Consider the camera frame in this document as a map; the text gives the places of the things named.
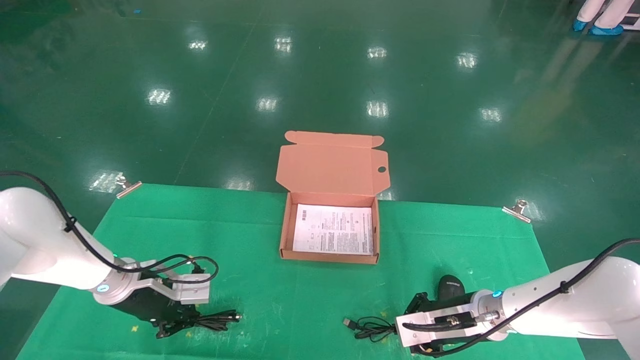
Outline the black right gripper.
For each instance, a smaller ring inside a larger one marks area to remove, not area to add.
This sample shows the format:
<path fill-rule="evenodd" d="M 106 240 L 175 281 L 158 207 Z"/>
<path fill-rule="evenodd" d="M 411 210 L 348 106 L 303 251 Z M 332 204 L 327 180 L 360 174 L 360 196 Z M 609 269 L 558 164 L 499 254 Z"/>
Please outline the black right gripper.
<path fill-rule="evenodd" d="M 469 292 L 450 298 L 438 298 L 430 300 L 427 292 L 417 292 L 410 300 L 404 311 L 404 315 L 412 313 L 430 313 L 430 317 L 439 318 L 446 316 L 460 316 L 462 318 L 475 318 L 480 312 L 480 292 Z M 441 357 L 444 346 L 441 344 L 418 344 L 410 346 L 412 356 Z"/>

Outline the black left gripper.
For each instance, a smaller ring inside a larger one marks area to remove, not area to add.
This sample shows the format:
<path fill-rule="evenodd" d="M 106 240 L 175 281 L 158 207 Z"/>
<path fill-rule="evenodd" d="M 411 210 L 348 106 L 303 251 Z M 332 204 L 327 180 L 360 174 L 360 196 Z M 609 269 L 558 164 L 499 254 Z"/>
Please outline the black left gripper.
<path fill-rule="evenodd" d="M 153 289 L 136 289 L 118 303 L 118 310 L 157 328 L 157 339 L 171 337 L 196 326 L 201 313 L 194 305 L 172 300 Z"/>

